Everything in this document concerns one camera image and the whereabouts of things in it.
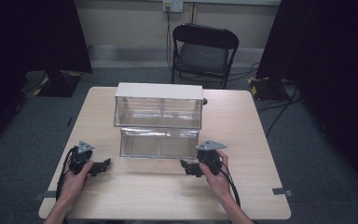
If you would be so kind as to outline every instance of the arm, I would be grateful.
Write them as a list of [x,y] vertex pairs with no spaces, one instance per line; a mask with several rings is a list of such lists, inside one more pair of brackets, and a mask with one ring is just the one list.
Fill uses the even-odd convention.
[[93,163],[93,161],[87,162],[78,175],[74,175],[72,172],[68,172],[65,175],[60,198],[57,200],[50,213],[48,214],[48,217],[44,222],[45,224],[56,224],[63,222],[66,212],[72,206],[80,191],[82,190],[86,180],[87,172],[91,169]]
[[[228,156],[220,150],[216,150],[222,163],[226,166],[222,167],[222,170],[228,174]],[[254,222],[246,216],[242,209],[236,204],[234,197],[231,194],[231,188],[225,176],[221,173],[214,175],[209,170],[209,167],[205,164],[200,164],[201,171],[205,174],[208,184],[211,186],[214,196],[217,201],[222,204],[229,219],[233,224],[253,224]]]

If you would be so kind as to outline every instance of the wooden table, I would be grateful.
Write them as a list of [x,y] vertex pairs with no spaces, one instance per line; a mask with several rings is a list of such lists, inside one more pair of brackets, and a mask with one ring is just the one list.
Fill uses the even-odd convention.
[[[120,129],[114,127],[115,87],[94,87],[83,104],[48,190],[55,190],[67,151],[85,141],[95,146],[92,159],[112,158],[106,173],[90,177],[67,218],[141,220],[221,220],[227,215],[205,177],[186,175],[179,160],[120,158]],[[291,216],[267,139],[248,91],[204,90],[199,143],[224,143],[229,169],[251,219]],[[42,202],[46,218],[55,199]]]

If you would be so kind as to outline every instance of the person's right hand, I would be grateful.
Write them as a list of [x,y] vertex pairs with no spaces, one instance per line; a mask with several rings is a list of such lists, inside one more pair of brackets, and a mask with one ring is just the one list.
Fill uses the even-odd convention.
[[[228,156],[221,150],[216,150],[216,152],[219,154],[220,158],[222,158],[222,163],[225,164],[222,165],[222,171],[229,175],[227,169]],[[222,202],[222,200],[226,197],[232,197],[230,185],[228,184],[226,177],[222,173],[219,173],[218,175],[212,174],[209,167],[204,163],[200,164],[200,169],[205,174],[208,184],[209,186],[211,186],[214,196],[219,202]]]

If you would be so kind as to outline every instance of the clear acrylic box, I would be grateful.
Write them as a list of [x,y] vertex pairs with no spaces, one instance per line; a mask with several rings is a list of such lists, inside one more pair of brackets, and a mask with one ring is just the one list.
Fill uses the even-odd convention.
[[202,86],[119,83],[115,99],[120,156],[196,158]]
[[122,128],[120,156],[196,159],[198,137],[198,130]]

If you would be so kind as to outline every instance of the black chair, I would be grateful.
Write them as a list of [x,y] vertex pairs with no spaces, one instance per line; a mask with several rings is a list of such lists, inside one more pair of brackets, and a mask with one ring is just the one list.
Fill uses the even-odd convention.
[[[172,84],[177,71],[180,77],[182,73],[188,73],[219,78],[223,89],[226,88],[229,71],[240,44],[236,35],[226,29],[185,23],[173,30],[172,38]],[[183,43],[181,50],[178,49],[178,42]]]

